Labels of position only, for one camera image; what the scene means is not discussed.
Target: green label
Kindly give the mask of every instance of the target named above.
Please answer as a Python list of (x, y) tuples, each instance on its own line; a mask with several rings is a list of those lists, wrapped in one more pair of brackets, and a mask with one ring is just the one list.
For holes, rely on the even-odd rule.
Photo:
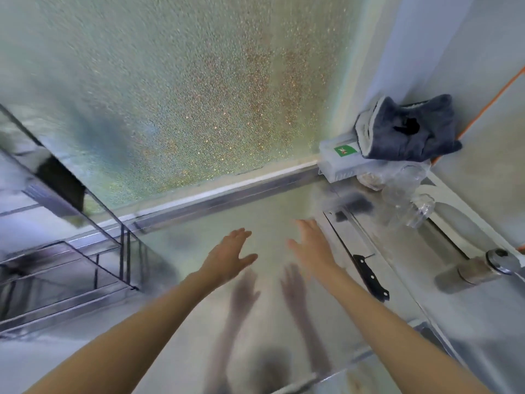
[(334, 148), (334, 150), (339, 154), (340, 157), (351, 155), (352, 153), (356, 153), (357, 151), (352, 148), (350, 145), (341, 145), (337, 148)]

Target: frosted glass window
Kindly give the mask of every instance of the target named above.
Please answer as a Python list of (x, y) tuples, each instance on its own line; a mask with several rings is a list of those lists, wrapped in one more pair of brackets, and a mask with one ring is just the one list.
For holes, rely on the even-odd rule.
[(317, 152), (364, 0), (2, 0), (1, 101), (111, 207)]

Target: orange stripe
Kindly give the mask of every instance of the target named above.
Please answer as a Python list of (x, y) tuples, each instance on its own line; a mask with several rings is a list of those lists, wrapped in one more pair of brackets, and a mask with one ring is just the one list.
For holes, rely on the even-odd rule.
[[(467, 130), (470, 127), (472, 127), (472, 125), (484, 114), (484, 112), (486, 112), (487, 109), (489, 109), (489, 107), (491, 107), (498, 100), (498, 98), (501, 97), (502, 93), (505, 92), (508, 89), (508, 87), (510, 87), (510, 85), (514, 83), (518, 79), (518, 77), (520, 77), (524, 73), (525, 73), (525, 66), (522, 67), (521, 70), (518, 72), (518, 74), (516, 74), (513, 78), (511, 78), (510, 81), (507, 84), (505, 84), (501, 90), (499, 90), (498, 94), (487, 105), (485, 105), (485, 107), (481, 110), (481, 112), (479, 112), (478, 115), (465, 127), (465, 129), (457, 135), (456, 139), (458, 140), (461, 137), (463, 137), (463, 134), (465, 134)], [(432, 165), (435, 165), (439, 159), (441, 159), (441, 156), (432, 160)]]

